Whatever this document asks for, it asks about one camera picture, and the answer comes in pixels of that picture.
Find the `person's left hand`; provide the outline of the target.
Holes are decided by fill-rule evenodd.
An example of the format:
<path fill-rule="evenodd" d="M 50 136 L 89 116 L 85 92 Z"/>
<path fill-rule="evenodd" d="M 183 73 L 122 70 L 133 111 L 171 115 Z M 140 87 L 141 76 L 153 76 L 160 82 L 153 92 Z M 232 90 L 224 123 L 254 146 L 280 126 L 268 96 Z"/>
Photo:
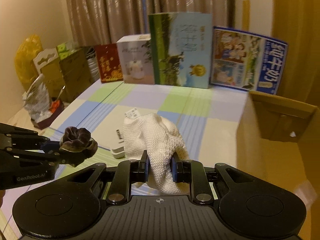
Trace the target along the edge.
<path fill-rule="evenodd" d="M 5 196 L 5 193 L 5 190 L 0 190 L 0 207 L 3 205 L 3 198 Z"/>

